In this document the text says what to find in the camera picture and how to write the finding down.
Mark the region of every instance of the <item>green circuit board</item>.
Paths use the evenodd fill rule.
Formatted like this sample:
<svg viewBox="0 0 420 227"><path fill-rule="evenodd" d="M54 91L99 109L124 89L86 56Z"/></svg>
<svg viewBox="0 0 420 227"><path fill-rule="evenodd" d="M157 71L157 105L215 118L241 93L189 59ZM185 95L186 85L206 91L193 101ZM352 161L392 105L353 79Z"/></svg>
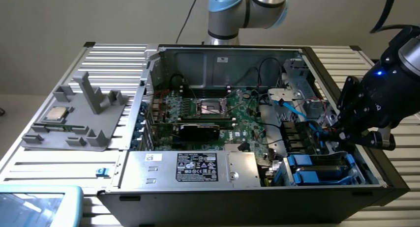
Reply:
<svg viewBox="0 0 420 227"><path fill-rule="evenodd" d="M264 125L258 124L254 120L260 121L260 118L254 118L246 112L246 109L255 109L257 100L253 97L245 99L243 94L250 95L250 91L241 89L226 98L226 114L197 114L197 100L194 98L183 98L177 92L170 92L163 98L165 107L163 113L169 115L162 122L163 117L157 118L155 123L155 147L158 151L173 150L230 150L238 151L238 146L246 142L250 145L250 151L255 154L257 162L261 165L269 165L269 159L265 158L268 153L268 146L261 145L255 141L255 137L265 129ZM197 118L205 120L205 122L194 122L194 124L217 124L221 126L219 138L217 141L210 142L183 142L177 143L179 137L175 129L179 125L178 119ZM265 138L258 139L261 143L266 143Z"/></svg>

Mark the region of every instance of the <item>power supply label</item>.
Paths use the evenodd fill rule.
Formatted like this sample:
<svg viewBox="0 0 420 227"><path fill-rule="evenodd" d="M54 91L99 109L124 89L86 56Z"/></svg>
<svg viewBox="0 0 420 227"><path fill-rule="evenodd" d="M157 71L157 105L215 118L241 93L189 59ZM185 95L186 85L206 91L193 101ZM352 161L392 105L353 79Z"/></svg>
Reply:
<svg viewBox="0 0 420 227"><path fill-rule="evenodd" d="M178 182L218 181L215 153L178 153Z"/></svg>

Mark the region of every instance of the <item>capacitor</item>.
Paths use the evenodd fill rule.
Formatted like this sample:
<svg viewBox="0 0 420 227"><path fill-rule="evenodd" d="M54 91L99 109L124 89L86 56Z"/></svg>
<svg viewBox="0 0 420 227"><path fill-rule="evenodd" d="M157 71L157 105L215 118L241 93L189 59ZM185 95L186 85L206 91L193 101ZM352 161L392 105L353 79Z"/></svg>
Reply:
<svg viewBox="0 0 420 227"><path fill-rule="evenodd" d="M243 99L249 99L250 98L250 94L249 93L242 94L242 98Z"/></svg>

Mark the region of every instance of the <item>white wall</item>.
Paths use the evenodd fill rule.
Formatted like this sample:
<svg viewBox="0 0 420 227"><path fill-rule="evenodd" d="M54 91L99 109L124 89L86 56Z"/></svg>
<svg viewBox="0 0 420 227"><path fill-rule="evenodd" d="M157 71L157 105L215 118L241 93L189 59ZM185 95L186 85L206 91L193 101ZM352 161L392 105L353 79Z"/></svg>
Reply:
<svg viewBox="0 0 420 227"><path fill-rule="evenodd" d="M0 92L45 95L86 41L174 43L193 0L0 0ZM371 35L385 0L289 0L277 29L241 30L242 44L358 45L379 57L395 31ZM419 21L419 0L396 0L389 23ZM198 0L181 43L207 34Z"/></svg>
<svg viewBox="0 0 420 227"><path fill-rule="evenodd" d="M0 159L44 100L45 96L0 94L0 107L5 110L5 114L0 116Z"/></svg>

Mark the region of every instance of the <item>metal workbench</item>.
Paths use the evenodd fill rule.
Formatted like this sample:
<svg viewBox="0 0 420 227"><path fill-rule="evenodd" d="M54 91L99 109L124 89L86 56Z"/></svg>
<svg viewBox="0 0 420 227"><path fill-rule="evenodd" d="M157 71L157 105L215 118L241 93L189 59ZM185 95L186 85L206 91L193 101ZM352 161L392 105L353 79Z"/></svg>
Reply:
<svg viewBox="0 0 420 227"><path fill-rule="evenodd" d="M363 76L373 65L357 48L348 46L312 46L338 87L344 85L348 75ZM80 226L120 226L107 208L96 199L96 191L110 186L119 179L120 158L126 152L120 149L120 137L124 135L128 113L140 73L146 67L147 53L157 46L96 44L83 48L71 64L60 84L70 84L75 92L80 92L78 83L71 81L74 71L88 71L94 86L100 86L107 93L119 89L130 95L123 115L114 132L110 148L104 152L36 150L19 147L20 137L0 161L0 182L13 184L72 184L84 192L84 208ZM52 101L50 95L37 110L23 134L44 108ZM419 227L420 226L420 117L411 116L393 129L397 148L388 152L397 171L412 191L385 207L369 207L357 212L340 227ZM110 168L110 178L96 177L98 168Z"/></svg>

